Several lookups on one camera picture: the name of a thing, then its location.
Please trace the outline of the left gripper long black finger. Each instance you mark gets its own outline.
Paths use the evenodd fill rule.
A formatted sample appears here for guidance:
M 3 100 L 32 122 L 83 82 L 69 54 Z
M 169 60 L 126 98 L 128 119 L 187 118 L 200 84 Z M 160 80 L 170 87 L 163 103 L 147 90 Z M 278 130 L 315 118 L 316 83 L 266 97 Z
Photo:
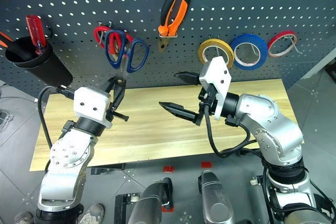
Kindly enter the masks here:
M 113 108 L 116 110 L 123 100 L 126 88 L 125 80 L 117 80 L 113 90 Z

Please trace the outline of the left gripper short-looking black finger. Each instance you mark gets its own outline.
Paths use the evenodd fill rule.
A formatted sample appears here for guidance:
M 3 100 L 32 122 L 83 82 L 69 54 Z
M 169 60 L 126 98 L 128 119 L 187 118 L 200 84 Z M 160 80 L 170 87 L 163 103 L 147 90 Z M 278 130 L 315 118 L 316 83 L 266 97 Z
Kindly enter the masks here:
M 104 83 L 104 92 L 110 93 L 111 90 L 113 90 L 114 85 L 117 81 L 116 77 L 111 77 Z

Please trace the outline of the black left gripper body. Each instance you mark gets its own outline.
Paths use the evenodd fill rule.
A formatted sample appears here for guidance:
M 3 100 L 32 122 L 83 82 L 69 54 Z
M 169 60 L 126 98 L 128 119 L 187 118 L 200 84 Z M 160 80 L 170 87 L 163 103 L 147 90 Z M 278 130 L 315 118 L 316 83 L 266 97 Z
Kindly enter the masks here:
M 126 115 L 123 115 L 119 112 L 116 111 L 116 109 L 118 108 L 119 106 L 119 102 L 111 102 L 109 107 L 107 108 L 106 110 L 106 120 L 109 121 L 109 122 L 112 122 L 112 120 L 116 117 L 116 118 L 119 118 L 119 119 L 122 119 L 124 120 L 125 122 L 128 121 L 129 119 L 129 116 L 126 116 Z

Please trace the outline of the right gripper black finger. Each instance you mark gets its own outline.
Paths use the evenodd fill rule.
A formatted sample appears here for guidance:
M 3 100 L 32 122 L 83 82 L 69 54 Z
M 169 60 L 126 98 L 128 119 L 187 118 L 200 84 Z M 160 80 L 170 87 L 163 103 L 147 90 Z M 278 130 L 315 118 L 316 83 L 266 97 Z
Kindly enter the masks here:
M 201 84 L 199 80 L 199 74 L 197 73 L 183 71 L 183 72 L 175 73 L 174 77 L 181 79 L 187 84 L 192 84 L 195 86 Z
M 197 114 L 193 111 L 184 109 L 181 105 L 172 102 L 159 102 L 159 105 L 175 117 L 185 119 L 193 123 L 195 122 Z

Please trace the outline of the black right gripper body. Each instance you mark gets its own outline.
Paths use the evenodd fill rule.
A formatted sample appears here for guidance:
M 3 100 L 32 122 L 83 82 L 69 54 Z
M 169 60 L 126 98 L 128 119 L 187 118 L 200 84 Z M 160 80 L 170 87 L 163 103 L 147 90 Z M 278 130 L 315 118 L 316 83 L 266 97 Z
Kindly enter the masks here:
M 205 107 L 208 106 L 208 113 L 209 115 L 214 115 L 216 106 L 217 106 L 217 90 L 213 84 L 210 84 L 207 89 L 202 88 L 198 99 L 199 102 L 199 110 L 198 113 L 194 119 L 194 124 L 197 126 L 200 126 L 202 123 L 203 116 L 205 114 Z

